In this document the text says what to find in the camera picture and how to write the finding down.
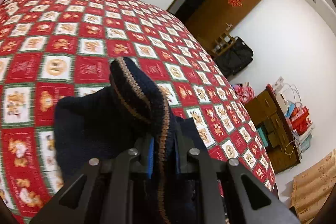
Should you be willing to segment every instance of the black bag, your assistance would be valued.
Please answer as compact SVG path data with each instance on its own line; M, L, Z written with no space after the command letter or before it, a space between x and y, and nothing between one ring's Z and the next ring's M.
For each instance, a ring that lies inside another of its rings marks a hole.
M215 63L225 77L235 75L250 64L253 60L253 50L236 37L236 43L225 53L215 59Z

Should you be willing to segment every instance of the folded dark clothing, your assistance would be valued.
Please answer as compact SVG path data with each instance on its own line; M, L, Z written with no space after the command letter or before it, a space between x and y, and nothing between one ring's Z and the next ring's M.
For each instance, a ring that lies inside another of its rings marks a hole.
M136 185L135 223L195 223L194 184L180 181L176 129L206 150L192 119L175 117L164 93L129 58L110 65L111 86L65 97L55 109L56 159L66 181L93 157L115 158L149 133L153 152L146 181Z

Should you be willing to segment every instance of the wooden dresser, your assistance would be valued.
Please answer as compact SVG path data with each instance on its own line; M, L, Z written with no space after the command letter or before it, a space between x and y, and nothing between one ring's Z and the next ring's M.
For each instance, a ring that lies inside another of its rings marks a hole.
M245 105L256 128L265 133L268 146L266 151L272 162L274 172L279 173L300 163L300 158L293 140L292 132L286 122L275 96L269 87Z

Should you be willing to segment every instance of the brown stitching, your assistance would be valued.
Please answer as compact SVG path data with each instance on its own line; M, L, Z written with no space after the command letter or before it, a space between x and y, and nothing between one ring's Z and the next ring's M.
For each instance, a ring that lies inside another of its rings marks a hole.
M131 74L131 72L129 71L124 58L122 57L117 57L116 61L118 62L121 70L123 71L127 82L130 84L130 86L132 87L132 90L134 91L134 93L141 99L143 100L146 105L148 106L149 109L151 109L149 100L147 99L146 95L142 92L141 88L139 87L138 83L135 81L133 75Z
M125 99L120 94L120 92L119 92L116 84L114 83L113 78L111 77L110 79L111 79L111 84L112 84L115 92L117 93L118 98L120 99L120 101L124 105L124 107L126 107L126 109L128 110L128 112L130 112L134 117L138 118L141 121L144 121L146 123L151 123L151 121L149 121L147 118L145 118L142 115L140 115L135 109L133 109L129 104L127 104L127 102L125 101Z
M161 89L159 91L162 94L163 97L163 104L164 104L164 115L163 115L163 122L162 122L162 132L161 136L159 138L159 171L160 171L160 181L159 181L159 187L157 189L157 205L159 207L159 212L161 214L161 217L164 219L166 224L171 224L167 214L166 214L166 209L165 209L165 170L164 170L164 156L165 156L165 150L166 150L166 140L167 140L167 135L168 135L168 129L169 129L169 106L168 106L168 101L166 100L163 92Z

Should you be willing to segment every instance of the bed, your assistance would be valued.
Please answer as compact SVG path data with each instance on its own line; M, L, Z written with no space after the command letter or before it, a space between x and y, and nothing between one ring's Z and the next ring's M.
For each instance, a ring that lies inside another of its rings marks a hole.
M53 110L60 98L109 85L130 57L192 117L211 157L237 158L269 189L274 171L226 78L173 15L139 0L5 0L0 5L0 195L29 222L62 187Z

